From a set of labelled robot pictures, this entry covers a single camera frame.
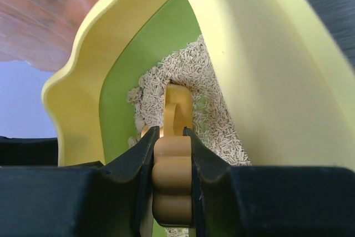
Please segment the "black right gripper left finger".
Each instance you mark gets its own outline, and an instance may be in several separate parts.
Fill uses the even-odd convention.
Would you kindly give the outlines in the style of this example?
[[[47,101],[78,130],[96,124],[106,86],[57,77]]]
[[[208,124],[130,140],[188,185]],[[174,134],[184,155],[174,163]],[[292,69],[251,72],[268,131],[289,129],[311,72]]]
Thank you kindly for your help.
[[[152,236],[150,128],[101,168],[1,166],[2,236]]]

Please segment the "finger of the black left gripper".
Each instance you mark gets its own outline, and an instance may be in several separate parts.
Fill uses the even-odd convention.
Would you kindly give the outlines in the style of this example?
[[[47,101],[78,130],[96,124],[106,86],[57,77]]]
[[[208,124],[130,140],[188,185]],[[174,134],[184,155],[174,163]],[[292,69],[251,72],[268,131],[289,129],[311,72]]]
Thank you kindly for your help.
[[[87,163],[81,163],[81,164],[75,164],[75,165],[68,165],[65,167],[90,167],[90,168],[101,168],[103,166],[103,163],[100,161],[95,161],[95,162],[87,162]]]
[[[57,166],[57,138],[1,136],[1,166]]]

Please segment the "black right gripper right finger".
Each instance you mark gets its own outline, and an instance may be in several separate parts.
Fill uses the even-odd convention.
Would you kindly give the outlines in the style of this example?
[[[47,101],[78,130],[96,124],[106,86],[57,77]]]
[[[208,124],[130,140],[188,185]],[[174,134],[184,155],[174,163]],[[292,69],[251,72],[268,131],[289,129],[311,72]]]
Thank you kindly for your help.
[[[190,236],[353,236],[354,172],[339,167],[233,166],[192,129]]]

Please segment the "orange litter scoop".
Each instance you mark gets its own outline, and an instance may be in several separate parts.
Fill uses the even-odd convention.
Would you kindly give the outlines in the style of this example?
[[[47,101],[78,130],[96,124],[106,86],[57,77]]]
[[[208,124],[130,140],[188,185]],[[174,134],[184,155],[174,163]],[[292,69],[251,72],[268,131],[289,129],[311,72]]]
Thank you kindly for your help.
[[[164,227],[192,225],[192,148],[183,135],[193,125],[193,99],[184,86],[165,88],[163,126],[153,151],[153,216]]]

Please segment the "yellow green litter box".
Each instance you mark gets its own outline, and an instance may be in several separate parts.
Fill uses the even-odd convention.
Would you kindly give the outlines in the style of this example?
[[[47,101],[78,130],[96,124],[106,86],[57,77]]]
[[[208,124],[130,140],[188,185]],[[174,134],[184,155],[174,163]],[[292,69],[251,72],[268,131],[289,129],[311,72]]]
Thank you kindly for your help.
[[[42,90],[59,167],[104,161],[100,93],[168,0],[99,0]],[[354,72],[306,0],[188,0],[252,166],[354,172]]]

